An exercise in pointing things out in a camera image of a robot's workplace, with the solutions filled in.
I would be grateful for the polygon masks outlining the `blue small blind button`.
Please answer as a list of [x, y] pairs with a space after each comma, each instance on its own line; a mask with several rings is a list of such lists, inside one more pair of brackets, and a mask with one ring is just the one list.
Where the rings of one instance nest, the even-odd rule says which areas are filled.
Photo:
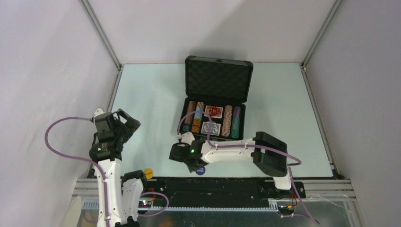
[[206, 173], [206, 168], [205, 167], [201, 167], [198, 170], [195, 171], [195, 173], [199, 176], [202, 176]]

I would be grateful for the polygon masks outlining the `yellow big blind button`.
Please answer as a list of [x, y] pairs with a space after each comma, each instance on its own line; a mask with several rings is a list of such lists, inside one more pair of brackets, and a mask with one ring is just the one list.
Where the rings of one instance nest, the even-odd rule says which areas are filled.
[[154, 171], [151, 168], [144, 169], [143, 173], [147, 180], [152, 179], [154, 176]]

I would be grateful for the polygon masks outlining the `black poker case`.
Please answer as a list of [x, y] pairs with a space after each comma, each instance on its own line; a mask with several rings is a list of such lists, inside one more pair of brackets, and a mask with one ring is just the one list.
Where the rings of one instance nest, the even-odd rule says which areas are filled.
[[[184, 61], [184, 69], [185, 93], [187, 97], [184, 100], [182, 114], [179, 120], [179, 133], [185, 133], [182, 131], [182, 126], [185, 118], [188, 116], [186, 114], [187, 107], [190, 101], [195, 101], [196, 104], [198, 102], [203, 102], [205, 105], [201, 127], [204, 122], [221, 124], [219, 136], [210, 135], [209, 133], [202, 134], [200, 130], [199, 133], [192, 133], [195, 138], [203, 139], [209, 135], [211, 140], [216, 141], [243, 139], [246, 110], [245, 102], [249, 94], [253, 63], [250, 61], [216, 59], [190, 55]], [[226, 105], [231, 105], [233, 110], [236, 106], [241, 107], [239, 138], [232, 138], [231, 133], [228, 137], [223, 137], [221, 135], [224, 110], [221, 119], [211, 118], [205, 113], [205, 107], [207, 105], [219, 106], [223, 107], [223, 109]]]

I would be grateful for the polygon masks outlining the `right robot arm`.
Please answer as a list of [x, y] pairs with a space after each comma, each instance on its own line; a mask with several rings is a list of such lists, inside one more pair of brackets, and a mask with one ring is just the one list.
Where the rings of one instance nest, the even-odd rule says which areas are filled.
[[285, 142], [262, 131], [253, 138], [233, 141], [198, 140], [188, 132], [172, 145], [169, 159], [185, 163], [190, 172], [222, 161], [251, 162], [273, 178], [276, 194], [286, 198], [294, 191], [288, 173], [287, 148]]

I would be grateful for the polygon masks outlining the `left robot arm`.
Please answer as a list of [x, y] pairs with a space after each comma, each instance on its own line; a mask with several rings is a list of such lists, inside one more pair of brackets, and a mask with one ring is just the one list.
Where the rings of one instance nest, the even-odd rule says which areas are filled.
[[97, 226], [138, 227], [139, 200], [148, 194], [149, 183], [142, 170], [122, 174], [122, 151], [140, 122], [122, 109], [112, 113], [102, 108], [95, 110], [92, 122], [96, 134], [89, 156], [99, 187]]

